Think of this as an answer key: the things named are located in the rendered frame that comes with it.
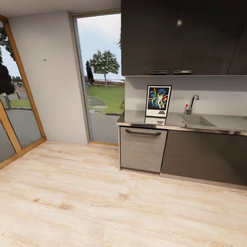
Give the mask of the poster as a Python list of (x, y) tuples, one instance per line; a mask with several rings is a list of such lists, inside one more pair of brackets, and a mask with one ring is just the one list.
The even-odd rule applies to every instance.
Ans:
[(148, 85), (146, 117), (167, 118), (172, 85)]

